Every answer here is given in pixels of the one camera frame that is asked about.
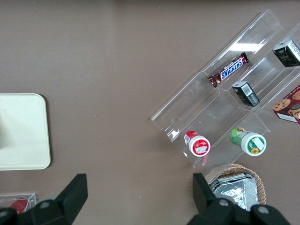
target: clear acrylic organizer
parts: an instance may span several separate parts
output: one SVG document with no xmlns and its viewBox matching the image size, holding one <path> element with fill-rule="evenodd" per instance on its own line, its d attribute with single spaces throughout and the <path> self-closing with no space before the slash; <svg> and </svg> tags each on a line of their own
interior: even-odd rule
<svg viewBox="0 0 300 225">
<path fill-rule="evenodd" d="M 300 67 L 285 67 L 272 51 L 275 45 L 287 40 L 300 46 L 300 25 L 286 34 L 273 13 L 267 10 L 152 116 L 151 120 L 208 182 L 244 153 L 229 139 L 233 128 L 243 127 L 263 135 L 282 121 L 272 106 L 300 84 Z M 250 62 L 214 88 L 208 77 L 242 52 Z M 242 103 L 232 89 L 236 81 L 250 84 L 260 99 L 256 107 Z M 190 130 L 209 140 L 211 150 L 206 157 L 194 156 L 184 143 L 184 135 Z"/>
</svg>

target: candy bar wrapper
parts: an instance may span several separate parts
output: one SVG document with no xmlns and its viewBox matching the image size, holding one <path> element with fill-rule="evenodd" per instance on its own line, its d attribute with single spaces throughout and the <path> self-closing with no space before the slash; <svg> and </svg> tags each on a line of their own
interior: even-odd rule
<svg viewBox="0 0 300 225">
<path fill-rule="evenodd" d="M 246 53 L 242 53 L 238 58 L 234 59 L 228 63 L 222 70 L 217 74 L 210 76 L 209 80 L 214 87 L 217 87 L 224 79 L 232 75 L 239 68 L 248 63 L 249 60 L 246 56 Z"/>
</svg>

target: white tray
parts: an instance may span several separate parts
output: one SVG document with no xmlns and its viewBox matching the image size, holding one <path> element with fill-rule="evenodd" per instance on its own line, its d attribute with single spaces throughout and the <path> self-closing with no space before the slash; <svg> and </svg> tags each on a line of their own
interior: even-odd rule
<svg viewBox="0 0 300 225">
<path fill-rule="evenodd" d="M 50 164 L 46 104 L 38 94 L 0 94 L 0 170 Z"/>
</svg>

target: cookie box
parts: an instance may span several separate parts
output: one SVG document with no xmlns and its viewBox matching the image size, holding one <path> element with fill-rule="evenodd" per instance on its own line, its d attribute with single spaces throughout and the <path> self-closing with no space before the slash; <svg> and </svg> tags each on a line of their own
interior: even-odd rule
<svg viewBox="0 0 300 225">
<path fill-rule="evenodd" d="M 300 123 L 300 85 L 272 107 L 278 118 Z"/>
</svg>

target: silver foil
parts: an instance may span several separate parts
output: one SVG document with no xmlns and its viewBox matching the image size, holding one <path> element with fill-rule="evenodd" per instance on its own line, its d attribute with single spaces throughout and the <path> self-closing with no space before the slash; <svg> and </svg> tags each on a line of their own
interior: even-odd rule
<svg viewBox="0 0 300 225">
<path fill-rule="evenodd" d="M 256 181 L 248 172 L 217 179 L 211 183 L 210 188 L 217 197 L 229 196 L 247 211 L 258 204 Z"/>
</svg>

